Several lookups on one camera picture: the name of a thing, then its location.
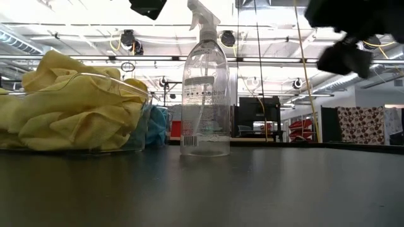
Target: clear plastic spray bottle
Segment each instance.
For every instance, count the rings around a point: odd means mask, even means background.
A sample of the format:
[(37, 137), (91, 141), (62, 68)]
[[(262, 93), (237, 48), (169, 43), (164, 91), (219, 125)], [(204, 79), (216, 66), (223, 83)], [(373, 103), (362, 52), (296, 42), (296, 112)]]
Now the clear plastic spray bottle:
[(230, 153), (230, 76), (217, 44), (220, 20), (198, 0), (188, 0), (191, 30), (199, 43), (188, 55), (182, 78), (181, 153), (223, 156)]

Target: yellow cloth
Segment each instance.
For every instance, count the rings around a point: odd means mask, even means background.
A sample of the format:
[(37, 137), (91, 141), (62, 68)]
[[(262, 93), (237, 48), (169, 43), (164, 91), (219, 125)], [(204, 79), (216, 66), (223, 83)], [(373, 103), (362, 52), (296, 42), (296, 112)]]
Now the yellow cloth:
[[(135, 130), (145, 98), (135, 89), (93, 73), (120, 79), (117, 69), (90, 67), (55, 51), (26, 73), (24, 98), (0, 95), (0, 147), (118, 149)], [(127, 84), (146, 90), (138, 80)]]

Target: gray tabletop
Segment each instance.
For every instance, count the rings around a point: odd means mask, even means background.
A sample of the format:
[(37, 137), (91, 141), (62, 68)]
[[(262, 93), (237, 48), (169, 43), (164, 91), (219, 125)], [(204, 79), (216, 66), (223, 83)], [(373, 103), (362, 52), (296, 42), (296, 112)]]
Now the gray tabletop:
[(0, 154), (0, 226), (404, 226), (404, 156), (179, 147), (112, 156)]

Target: barcode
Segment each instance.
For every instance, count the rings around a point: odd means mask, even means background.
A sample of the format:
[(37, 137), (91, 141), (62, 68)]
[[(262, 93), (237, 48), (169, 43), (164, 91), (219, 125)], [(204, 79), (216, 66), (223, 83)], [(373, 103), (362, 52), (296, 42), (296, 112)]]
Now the barcode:
[(198, 137), (197, 136), (183, 136), (183, 145), (184, 146), (198, 146)]

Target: patterned fabric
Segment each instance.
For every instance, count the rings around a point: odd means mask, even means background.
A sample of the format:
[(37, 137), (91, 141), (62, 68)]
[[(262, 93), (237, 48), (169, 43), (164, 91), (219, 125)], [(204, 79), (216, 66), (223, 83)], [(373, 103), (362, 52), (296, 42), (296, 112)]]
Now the patterned fabric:
[(384, 145), (383, 107), (338, 107), (337, 111), (343, 142)]
[(390, 135), (403, 131), (403, 124), (401, 123), (401, 109), (384, 109), (384, 131), (386, 145), (390, 145)]

